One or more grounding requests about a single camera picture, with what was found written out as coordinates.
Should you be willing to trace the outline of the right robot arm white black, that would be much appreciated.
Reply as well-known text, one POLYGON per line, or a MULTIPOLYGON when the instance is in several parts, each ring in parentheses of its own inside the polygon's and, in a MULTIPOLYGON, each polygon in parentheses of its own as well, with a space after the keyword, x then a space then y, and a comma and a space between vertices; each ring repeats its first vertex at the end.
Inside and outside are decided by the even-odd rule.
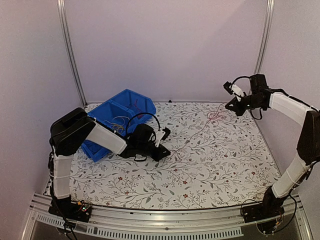
POLYGON ((283 202, 292 190, 307 180, 320 161, 320 111, 282 88, 268 86, 263 74, 239 76, 225 82, 223 88, 233 96, 225 107, 237 116, 252 110, 270 110, 296 128, 292 160, 281 177, 266 190, 264 203, 258 208, 262 218, 269 218, 278 210, 277 202, 283 202))

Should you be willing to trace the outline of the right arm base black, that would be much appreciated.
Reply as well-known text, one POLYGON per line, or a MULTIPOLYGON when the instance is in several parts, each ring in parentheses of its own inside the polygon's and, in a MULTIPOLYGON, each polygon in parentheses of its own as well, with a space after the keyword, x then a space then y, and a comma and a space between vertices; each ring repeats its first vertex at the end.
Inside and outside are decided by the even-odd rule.
POLYGON ((240 214, 245 223, 262 221, 269 218, 272 220, 258 223, 257 229, 264 235, 274 234, 284 220, 283 203, 286 197, 277 198, 273 193, 266 193, 262 202, 255 202, 253 205, 241 206, 240 214))

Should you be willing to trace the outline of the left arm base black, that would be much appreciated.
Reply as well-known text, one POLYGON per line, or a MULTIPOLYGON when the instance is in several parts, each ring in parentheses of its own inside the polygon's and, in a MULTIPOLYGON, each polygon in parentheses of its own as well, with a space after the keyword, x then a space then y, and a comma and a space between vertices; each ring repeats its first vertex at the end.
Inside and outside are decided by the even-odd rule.
POLYGON ((92 204, 71 201, 71 197, 63 199, 52 199, 48 212, 65 219, 88 223, 92 213, 92 204))

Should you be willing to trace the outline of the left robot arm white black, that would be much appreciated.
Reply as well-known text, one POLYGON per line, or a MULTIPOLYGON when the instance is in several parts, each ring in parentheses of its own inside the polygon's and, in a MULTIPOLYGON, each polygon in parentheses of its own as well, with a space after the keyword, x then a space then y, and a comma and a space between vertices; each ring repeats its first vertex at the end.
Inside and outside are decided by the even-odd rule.
POLYGON ((74 213, 70 199, 71 163, 74 154, 85 141, 91 141, 124 158, 136 156, 150 157, 158 162, 170 156, 171 152, 161 144, 171 131, 140 123, 132 132, 120 135, 116 130, 89 116, 81 107, 75 108, 56 120, 50 127, 48 168, 50 171, 50 193, 55 202, 55 209, 63 216, 74 213))

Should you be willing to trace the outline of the floral patterned table mat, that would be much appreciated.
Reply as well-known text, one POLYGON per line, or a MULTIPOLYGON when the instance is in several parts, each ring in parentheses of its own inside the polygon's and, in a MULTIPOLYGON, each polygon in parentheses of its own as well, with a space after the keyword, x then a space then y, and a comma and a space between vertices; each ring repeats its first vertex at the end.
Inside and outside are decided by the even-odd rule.
POLYGON ((99 161, 82 147, 73 156, 71 200, 134 209, 204 209, 260 201, 279 170, 249 113, 222 103, 154 103, 146 123, 167 127, 171 155, 134 161, 110 152, 99 161))

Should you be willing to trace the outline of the blue three-compartment plastic bin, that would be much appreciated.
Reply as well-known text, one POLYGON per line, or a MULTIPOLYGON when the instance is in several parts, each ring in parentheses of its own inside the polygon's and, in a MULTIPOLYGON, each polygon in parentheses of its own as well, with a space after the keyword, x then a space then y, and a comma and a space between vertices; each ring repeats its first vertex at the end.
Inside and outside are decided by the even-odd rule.
POLYGON ((156 107, 149 97, 125 89, 87 112, 96 126, 81 148, 94 162, 110 152, 120 154, 127 146, 123 137, 155 114, 156 107))

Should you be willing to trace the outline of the aluminium front rail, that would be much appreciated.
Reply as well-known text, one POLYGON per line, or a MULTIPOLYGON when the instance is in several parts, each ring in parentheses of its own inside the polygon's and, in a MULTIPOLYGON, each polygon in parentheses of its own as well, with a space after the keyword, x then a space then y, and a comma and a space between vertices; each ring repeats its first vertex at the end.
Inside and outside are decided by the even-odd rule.
POLYGON ((273 218, 246 222, 244 205, 197 210, 136 210, 94 206, 88 222, 49 213, 51 198, 36 193, 27 210, 23 240, 313 240, 298 195, 284 202, 274 233, 273 218))

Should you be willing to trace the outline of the right aluminium frame post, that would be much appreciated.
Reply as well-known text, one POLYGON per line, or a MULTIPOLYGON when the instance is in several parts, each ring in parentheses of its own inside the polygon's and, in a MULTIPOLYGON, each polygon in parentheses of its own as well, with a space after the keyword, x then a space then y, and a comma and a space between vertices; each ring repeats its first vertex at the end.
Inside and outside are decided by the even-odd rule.
POLYGON ((254 68, 254 74, 259 74, 263 66, 263 62, 264 62, 264 58, 265 58, 265 54, 268 46, 268 40, 270 37, 270 32, 272 27, 274 7, 275 7, 275 0, 267 0, 262 36, 261 36, 260 47, 257 55, 255 68, 254 68))

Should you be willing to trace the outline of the aluminium frame post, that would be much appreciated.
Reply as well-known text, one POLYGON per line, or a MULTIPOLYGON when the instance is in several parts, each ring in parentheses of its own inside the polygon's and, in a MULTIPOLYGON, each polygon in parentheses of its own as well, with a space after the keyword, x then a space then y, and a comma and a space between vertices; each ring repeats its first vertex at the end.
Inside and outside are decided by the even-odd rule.
POLYGON ((64 0, 57 0, 57 10, 58 10, 58 16, 60 21, 60 26, 62 30, 62 36, 65 44, 65 49, 67 53, 67 58, 69 61, 71 73, 75 82, 75 87, 81 102, 81 105, 83 107, 86 107, 88 105, 84 88, 81 83, 79 71, 77 68, 76 58, 74 55, 74 50, 72 46, 72 39, 70 35, 69 25, 68 25, 68 18, 67 18, 67 11, 66 11, 66 4, 64 0))
POLYGON ((260 47, 257 55, 255 68, 254 68, 254 74, 259 74, 263 66, 263 62, 264 62, 264 58, 265 58, 265 54, 268 46, 268 40, 270 37, 270 32, 272 27, 274 7, 275 7, 275 0, 267 0, 262 36, 261 36, 260 47))

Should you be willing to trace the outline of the left aluminium frame post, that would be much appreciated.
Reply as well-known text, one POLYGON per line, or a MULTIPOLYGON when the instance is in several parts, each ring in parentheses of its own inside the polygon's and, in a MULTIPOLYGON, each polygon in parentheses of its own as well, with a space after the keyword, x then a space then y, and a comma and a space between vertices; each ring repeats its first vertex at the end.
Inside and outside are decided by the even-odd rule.
POLYGON ((75 82, 75 87, 81 102, 81 105, 83 107, 86 107, 88 105, 84 88, 81 83, 79 71, 77 68, 76 58, 74 55, 74 50, 72 46, 72 39, 70 35, 69 25, 68 25, 68 18, 67 18, 67 11, 66 11, 66 4, 64 0, 57 0, 57 10, 58 10, 58 16, 60 21, 60 26, 62 30, 62 36, 65 44, 65 49, 67 53, 67 58, 69 61, 71 73, 75 82))

